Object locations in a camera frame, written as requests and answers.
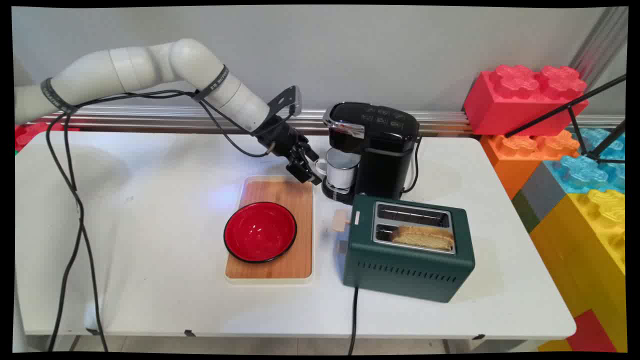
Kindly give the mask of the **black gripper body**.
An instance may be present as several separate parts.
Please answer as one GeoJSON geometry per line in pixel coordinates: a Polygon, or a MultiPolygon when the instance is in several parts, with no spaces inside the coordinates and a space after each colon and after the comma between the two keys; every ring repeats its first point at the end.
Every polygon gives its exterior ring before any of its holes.
{"type": "Polygon", "coordinates": [[[290,161],[301,162],[306,155],[305,146],[309,140],[297,129],[290,126],[286,119],[272,116],[251,132],[251,136],[263,145],[267,152],[252,154],[254,158],[273,154],[290,161]]]}

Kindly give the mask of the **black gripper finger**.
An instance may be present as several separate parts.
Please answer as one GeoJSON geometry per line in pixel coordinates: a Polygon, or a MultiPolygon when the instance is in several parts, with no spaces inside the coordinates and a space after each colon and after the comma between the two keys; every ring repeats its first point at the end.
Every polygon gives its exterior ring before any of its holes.
{"type": "Polygon", "coordinates": [[[320,159],[319,155],[313,150],[313,148],[311,148],[308,141],[297,142],[297,150],[302,157],[308,158],[312,163],[315,163],[320,159]]]}
{"type": "Polygon", "coordinates": [[[323,181],[323,179],[313,171],[306,157],[291,157],[286,166],[286,170],[300,183],[310,182],[314,186],[317,186],[323,181]]]}

